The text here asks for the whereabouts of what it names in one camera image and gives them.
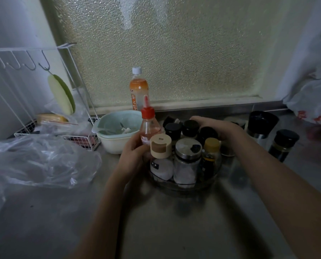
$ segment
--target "finger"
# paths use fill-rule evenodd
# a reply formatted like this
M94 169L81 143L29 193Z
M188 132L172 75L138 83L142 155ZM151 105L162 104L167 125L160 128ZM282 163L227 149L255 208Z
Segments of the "finger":
M150 146L144 144L136 148L134 151L137 153L139 157L141 157L144 153L146 153L149 150L150 150Z
M137 132L128 140L125 147L128 148L129 150L134 150L137 144L139 143L139 141L141 141L140 132Z

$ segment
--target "textured glass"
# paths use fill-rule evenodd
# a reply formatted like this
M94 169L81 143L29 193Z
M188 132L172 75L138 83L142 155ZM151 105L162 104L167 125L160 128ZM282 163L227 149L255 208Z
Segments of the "textured glass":
M132 66L152 101L258 94L281 0L53 0L96 106L131 104Z

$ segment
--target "black cap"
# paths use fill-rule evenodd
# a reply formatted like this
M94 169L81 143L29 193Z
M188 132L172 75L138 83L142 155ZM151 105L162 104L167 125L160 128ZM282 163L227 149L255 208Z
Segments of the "black cap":
M282 147L290 148L299 140L299 135L294 131L282 129L277 131L274 142Z
M187 120L182 124L182 133L184 136L195 137L198 134L200 125L197 121Z
M181 131L181 124L169 123L165 126L165 134L170 136L173 141L180 139Z
M248 130L255 134L268 135L279 122L279 118L268 112L253 111L249 115Z
M201 145L205 145L206 139L210 137L218 139L218 133L212 127L205 126L200 129L197 140Z
M175 121L175 118L172 118L171 116L167 116L163 122L163 127L165 128L165 126L169 123L172 123Z

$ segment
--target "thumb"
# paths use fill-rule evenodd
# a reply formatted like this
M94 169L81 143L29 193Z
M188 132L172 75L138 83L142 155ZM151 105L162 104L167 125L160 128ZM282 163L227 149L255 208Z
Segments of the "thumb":
M137 153L139 157L141 157L145 152L150 150L150 146L147 144L143 144L138 148L135 148L134 151Z

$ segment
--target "person's right hand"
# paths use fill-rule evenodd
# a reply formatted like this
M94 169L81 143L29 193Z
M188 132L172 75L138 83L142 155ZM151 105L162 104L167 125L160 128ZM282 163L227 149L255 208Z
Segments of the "person's right hand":
M217 131L219 140L226 140L239 126L228 121L215 120L211 118L192 116L191 120L197 121L200 127L210 126Z

